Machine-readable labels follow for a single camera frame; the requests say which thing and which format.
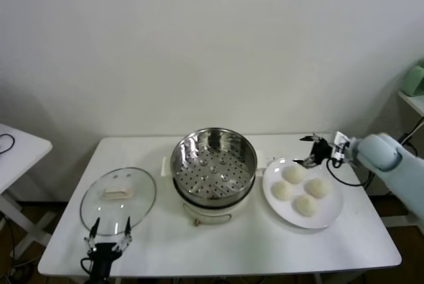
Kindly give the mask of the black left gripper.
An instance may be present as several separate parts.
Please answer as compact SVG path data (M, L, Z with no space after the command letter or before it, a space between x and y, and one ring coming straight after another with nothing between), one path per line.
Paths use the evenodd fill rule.
M91 261L88 283L109 283L110 271L115 260L121 257L132 242L131 218L127 218L124 236L117 243L98 243L95 244L95 237L99 227L100 218L89 231L89 236L84 238L87 245L88 258Z

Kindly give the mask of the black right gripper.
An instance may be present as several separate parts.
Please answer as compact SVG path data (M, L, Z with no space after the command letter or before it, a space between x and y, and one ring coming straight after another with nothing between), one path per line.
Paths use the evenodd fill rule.
M331 158L333 148L317 134L307 135L299 139L302 142L314 142L311 155L305 159L294 159L293 162L304 168L313 168L321 165L323 160Z

